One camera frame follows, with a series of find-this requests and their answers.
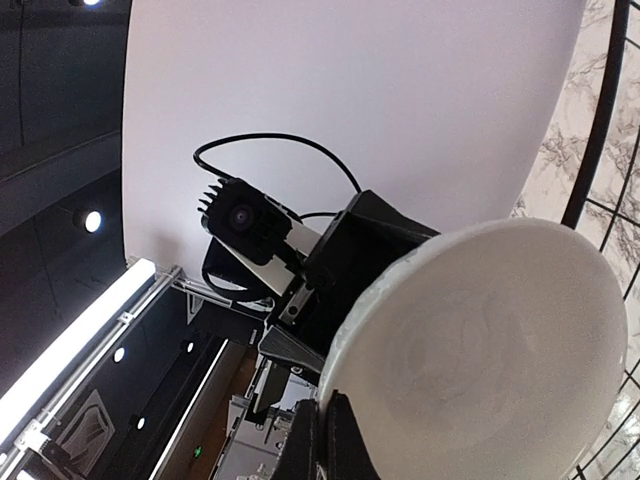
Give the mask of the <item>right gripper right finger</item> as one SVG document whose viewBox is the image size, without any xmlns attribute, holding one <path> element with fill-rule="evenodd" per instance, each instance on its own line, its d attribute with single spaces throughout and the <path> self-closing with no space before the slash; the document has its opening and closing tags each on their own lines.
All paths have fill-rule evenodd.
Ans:
<svg viewBox="0 0 640 480">
<path fill-rule="evenodd" d="M 379 480 L 347 395 L 333 391 L 324 424 L 326 478 Z"/>
</svg>

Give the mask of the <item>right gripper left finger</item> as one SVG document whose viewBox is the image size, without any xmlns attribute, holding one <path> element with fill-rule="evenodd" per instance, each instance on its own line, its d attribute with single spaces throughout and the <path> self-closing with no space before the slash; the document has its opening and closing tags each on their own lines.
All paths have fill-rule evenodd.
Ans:
<svg viewBox="0 0 640 480">
<path fill-rule="evenodd" d="M 279 478 L 309 480 L 317 478 L 318 404 L 300 401 L 279 458 Z"/>
</svg>

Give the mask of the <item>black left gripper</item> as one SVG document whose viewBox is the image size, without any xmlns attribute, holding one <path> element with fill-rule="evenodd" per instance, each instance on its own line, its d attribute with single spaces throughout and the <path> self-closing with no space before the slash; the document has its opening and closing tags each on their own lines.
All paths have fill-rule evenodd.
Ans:
<svg viewBox="0 0 640 480">
<path fill-rule="evenodd" d="M 303 262 L 302 278 L 269 315 L 272 326 L 259 352 L 320 374 L 323 356 L 364 290 L 393 262 L 438 235 L 371 190 L 355 195 Z"/>
</svg>

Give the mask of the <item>black wire dish rack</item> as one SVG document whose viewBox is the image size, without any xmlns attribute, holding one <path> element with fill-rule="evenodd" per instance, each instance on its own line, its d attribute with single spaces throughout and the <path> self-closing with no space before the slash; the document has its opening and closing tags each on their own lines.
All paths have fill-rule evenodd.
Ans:
<svg viewBox="0 0 640 480">
<path fill-rule="evenodd" d="M 577 479 L 639 476 L 639 4 L 617 1 L 594 122 L 577 183 L 574 211 L 585 235 L 614 270 L 626 307 L 626 365 L 600 437 Z"/>
</svg>

